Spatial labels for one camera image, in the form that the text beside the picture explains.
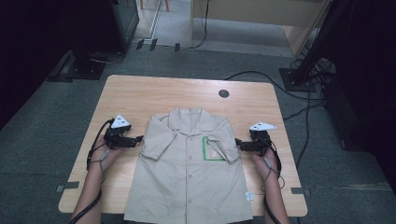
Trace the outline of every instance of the human hand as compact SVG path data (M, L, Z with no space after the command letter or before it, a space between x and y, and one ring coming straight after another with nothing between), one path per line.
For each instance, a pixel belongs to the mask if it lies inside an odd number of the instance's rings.
M102 163L102 171L104 172L112 163L113 161L126 149L128 149L127 147L117 147L115 149L110 149L107 145L106 145L106 141L104 139L104 136L101 135L98 138L98 141L96 142L94 148L97 148L93 154L92 154L92 158L91 158L91 166L93 165L100 165L99 163Z
M270 173L272 172L271 168L268 166L267 162L265 161L265 158L271 163L272 169L277 171L276 156L274 155L274 152L270 148L268 148L265 151L265 154L262 157L260 157L257 153L252 153L251 158L253 159L254 164L256 165L256 169L263 180L269 177Z

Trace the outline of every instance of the human arm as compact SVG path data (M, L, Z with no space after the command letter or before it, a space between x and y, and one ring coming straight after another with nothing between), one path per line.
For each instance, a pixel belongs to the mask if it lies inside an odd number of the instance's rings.
M71 217L72 219L96 199L102 186L107 168L126 149L109 149L105 145L103 136L98 139L94 148L97 149L92 154L92 162L85 177L84 187L79 196L75 211ZM106 152L107 156L100 162ZM101 200L99 200L99 202L76 223L101 223Z
M252 153L251 156L259 175L264 181L263 185L265 187L265 195L268 207L280 223L289 224L290 221L286 212L285 204L283 202L282 193L280 191L278 176L275 172L277 167L274 152L269 149L266 150L263 157L260 157L254 153ZM274 170L270 169L264 158L267 158L267 160L271 162L272 169ZM268 216L268 214L266 214L265 223L275 222Z

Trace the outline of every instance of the gray carpet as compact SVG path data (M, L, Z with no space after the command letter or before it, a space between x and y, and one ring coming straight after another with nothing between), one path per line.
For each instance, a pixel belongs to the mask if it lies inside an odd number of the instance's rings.
M289 67L292 60L190 49L174 53L165 47L149 51L144 46L107 65L100 80L44 82L0 132L0 223L67 223L70 215L59 212L62 194L55 187L67 181L109 75L224 79L257 70L281 84L277 69ZM233 80L268 82L255 74ZM279 89L276 94L283 117L306 106ZM375 158L341 149L326 109L311 109L309 125L311 137L299 175L311 195L306 196L308 214L301 223L396 223L395 196ZM286 121L286 128L297 159L305 140L304 114ZM297 223L295 217L290 220ZM121 221L122 215L104 215L105 223ZM255 217L253 223L262 223L262 218Z
M158 38L160 45L174 46L175 43L180 43L180 46L188 47L191 0L170 0L169 7L170 11L166 12L163 4L153 38ZM202 9L205 11L205 4L202 4ZM293 56L280 25L219 20L207 20L206 25L206 42L200 49ZM204 19L193 20L193 46L199 45L203 39L204 26Z

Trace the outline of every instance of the green label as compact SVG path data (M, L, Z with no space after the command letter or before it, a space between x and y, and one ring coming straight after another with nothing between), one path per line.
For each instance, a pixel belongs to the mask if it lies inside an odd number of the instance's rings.
M207 136L202 138L202 151L204 161L225 161L213 147L207 145Z

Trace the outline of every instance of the shirt sleeve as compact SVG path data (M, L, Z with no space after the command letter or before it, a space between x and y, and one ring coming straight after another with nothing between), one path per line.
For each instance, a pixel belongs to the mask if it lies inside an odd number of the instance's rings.
M227 119L210 133L207 137L207 143L229 163L236 161L240 157L233 135L233 128Z
M145 145L142 147L141 155L157 161L171 145L175 137L175 132L162 123L158 117L152 116L143 139Z

